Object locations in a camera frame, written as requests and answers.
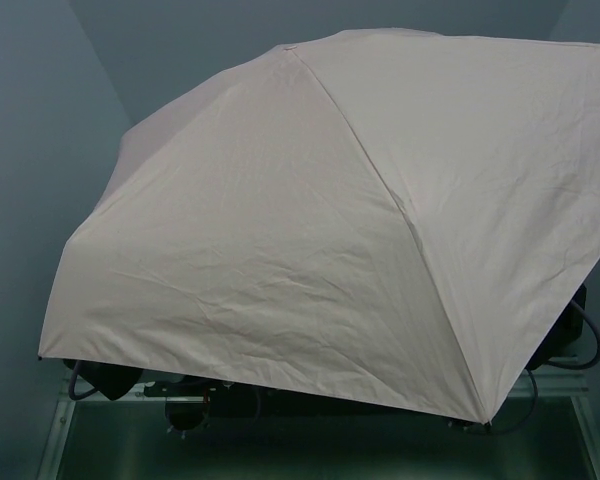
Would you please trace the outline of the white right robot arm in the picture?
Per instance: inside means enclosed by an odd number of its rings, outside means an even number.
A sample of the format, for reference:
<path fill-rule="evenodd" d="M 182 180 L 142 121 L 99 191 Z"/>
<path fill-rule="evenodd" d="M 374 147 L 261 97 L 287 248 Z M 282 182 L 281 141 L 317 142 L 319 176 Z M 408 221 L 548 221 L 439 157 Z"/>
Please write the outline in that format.
<path fill-rule="evenodd" d="M 581 337 L 583 324 L 582 315 L 577 312 L 572 303 L 569 303 L 526 364 L 526 369 L 533 371 L 543 365 L 567 370 L 583 370 L 586 368 L 587 364 L 571 365 L 554 360 L 554 357 L 560 356 L 567 346 Z"/>

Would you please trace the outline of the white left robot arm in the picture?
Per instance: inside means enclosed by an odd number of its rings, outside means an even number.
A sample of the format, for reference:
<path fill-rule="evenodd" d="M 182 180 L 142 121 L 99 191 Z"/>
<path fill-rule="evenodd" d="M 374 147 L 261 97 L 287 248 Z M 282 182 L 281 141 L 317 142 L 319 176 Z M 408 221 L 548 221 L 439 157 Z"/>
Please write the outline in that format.
<path fill-rule="evenodd" d="M 85 360 L 64 359 L 63 364 L 71 370 L 68 396 L 72 401 L 80 401 L 101 393 L 108 400 L 115 401 L 126 395 L 140 380 L 143 370 L 136 367 L 99 363 Z M 77 393 L 76 383 L 82 378 L 92 388 Z"/>

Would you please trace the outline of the pink folding umbrella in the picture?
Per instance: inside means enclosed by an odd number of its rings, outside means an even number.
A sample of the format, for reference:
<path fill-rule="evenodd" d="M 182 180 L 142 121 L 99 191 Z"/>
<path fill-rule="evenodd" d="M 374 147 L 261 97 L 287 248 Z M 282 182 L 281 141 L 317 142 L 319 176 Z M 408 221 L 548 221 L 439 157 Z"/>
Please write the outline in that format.
<path fill-rule="evenodd" d="M 38 353 L 491 421 L 600 259 L 600 44 L 350 30 L 131 128 Z"/>

